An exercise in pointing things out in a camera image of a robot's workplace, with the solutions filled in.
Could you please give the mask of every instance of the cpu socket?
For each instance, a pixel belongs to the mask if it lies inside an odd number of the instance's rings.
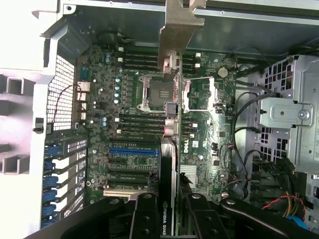
[[[164,103],[173,100],[174,82],[161,75],[144,75],[139,80],[143,82],[143,100],[137,108],[147,113],[164,113]]]

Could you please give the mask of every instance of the blue connector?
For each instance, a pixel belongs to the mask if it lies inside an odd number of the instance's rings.
[[[63,154],[63,147],[61,145],[46,146],[44,148],[44,154],[49,157],[60,156]]]
[[[56,190],[48,190],[42,194],[42,203],[47,203],[55,200],[55,196],[58,194]]]
[[[45,205],[42,207],[42,216],[47,217],[51,216],[54,213],[54,210],[56,209],[55,204]]]
[[[43,187],[56,187],[57,183],[59,181],[59,178],[57,176],[49,176],[43,178]]]
[[[157,150],[148,150],[148,149],[132,149],[132,148],[110,148],[110,153],[118,154],[131,154],[131,155],[147,155],[147,156],[157,156]]]
[[[41,222],[41,228],[45,228],[45,227],[47,227],[47,226],[49,226],[49,225],[51,225],[51,224],[53,224],[53,223],[55,223],[56,222],[56,219],[50,219],[50,220],[45,220],[45,221],[42,221]]]
[[[45,161],[43,164],[44,170],[52,170],[55,168],[55,163],[52,163],[52,161]]]

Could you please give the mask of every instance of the green circuit board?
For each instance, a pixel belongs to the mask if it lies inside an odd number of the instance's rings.
[[[178,91],[186,92],[187,84],[181,138],[175,137],[182,145],[179,162],[181,167],[192,166],[196,174],[194,192],[220,200],[230,167],[230,155],[226,163],[220,156],[231,139],[236,79],[232,69],[236,59],[186,51],[183,77],[210,78],[185,81],[179,86],[163,79],[157,69],[157,55],[156,48],[93,45],[78,58],[79,82],[90,83],[83,105],[84,125],[89,132],[87,204],[112,196],[112,192],[116,192],[113,196],[121,192],[125,197],[126,193],[148,190],[148,177],[157,172],[165,121],[163,107],[166,102],[179,100]],[[220,68],[228,69],[226,77],[219,77]],[[151,79],[149,87],[145,76]],[[141,109],[145,90],[148,107]]]

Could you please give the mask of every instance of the motherboard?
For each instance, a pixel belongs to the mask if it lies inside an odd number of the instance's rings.
[[[157,48],[135,46],[92,45],[78,58],[78,84],[88,86],[80,99],[89,133],[87,205],[150,190],[165,137],[165,106],[180,100],[180,137],[172,137],[180,145],[180,172],[193,192],[221,198],[230,168],[236,58],[186,50],[183,85],[164,79],[157,62]]]

